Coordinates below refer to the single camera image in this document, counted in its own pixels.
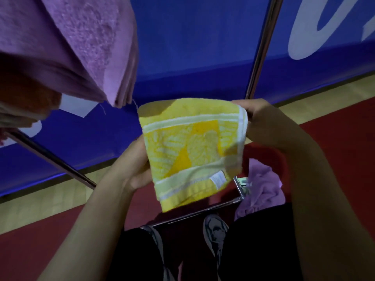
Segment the forearm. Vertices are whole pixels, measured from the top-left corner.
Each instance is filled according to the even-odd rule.
[[[104,279],[132,196],[107,173],[39,280]]]
[[[341,191],[323,151],[308,139],[304,148],[287,153],[287,160],[304,277],[307,280],[373,277],[374,243]]]

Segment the person's left hand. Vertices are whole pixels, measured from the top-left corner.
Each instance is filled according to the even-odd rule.
[[[131,191],[152,182],[143,135],[133,141],[124,153],[119,156],[109,173],[122,180],[123,186]]]

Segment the metal rack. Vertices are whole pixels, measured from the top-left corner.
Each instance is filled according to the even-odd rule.
[[[269,0],[268,7],[267,7],[267,13],[265,15],[263,26],[261,30],[261,36],[258,42],[258,46],[256,49],[256,54],[254,58],[254,62],[252,65],[251,75],[249,79],[249,84],[247,86],[246,90],[246,99],[252,99],[255,93],[256,85],[258,84],[260,73],[262,70],[263,63],[265,61],[265,57],[267,54],[268,47],[271,42],[272,34],[274,31],[274,28],[276,26],[276,21],[279,16],[279,12],[282,6],[283,0]],[[42,159],[46,160],[50,164],[54,165],[58,169],[62,170],[63,172],[69,174],[71,177],[77,179],[78,181],[82,182],[84,185],[90,187],[91,189],[94,189],[96,187],[96,183],[93,182],[91,179],[86,177],[85,175],[81,174],[79,171],[74,169],[72,166],[67,164],[65,161],[60,159],[58,156],[53,154],[51,151],[47,150],[40,144],[33,141],[29,136],[27,136],[25,133],[21,131],[9,131],[6,132],[6,135],[16,141],[21,146],[25,147],[32,153],[36,154],[37,156],[41,157]],[[243,200],[244,194],[241,190],[241,185],[239,181],[237,180],[237,177],[234,179],[234,183],[237,186],[237,190],[240,194],[239,197],[228,201],[224,203],[220,203],[218,205],[211,206],[209,208],[193,212],[187,215],[184,215],[182,217],[178,217],[175,219],[171,219],[168,221],[160,222],[157,224],[154,224],[153,226],[159,226],[162,224],[171,224],[174,222],[178,222],[181,220],[185,220],[190,217],[197,216],[201,213],[212,211],[215,209],[223,208],[231,204],[239,203]]]

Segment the blue backdrop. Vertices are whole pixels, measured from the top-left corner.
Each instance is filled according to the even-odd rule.
[[[245,97],[268,0],[131,0],[140,62],[134,99]],[[375,0],[284,0],[255,97],[272,103],[375,70]],[[33,138],[80,169],[141,133],[134,105],[58,110]],[[0,148],[0,195],[61,175],[17,144]]]

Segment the wooden floor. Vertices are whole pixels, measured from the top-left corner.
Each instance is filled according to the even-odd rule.
[[[298,124],[375,96],[375,75],[280,107]],[[87,176],[99,182],[108,168]],[[0,204],[0,234],[86,203],[92,190],[71,179]]]

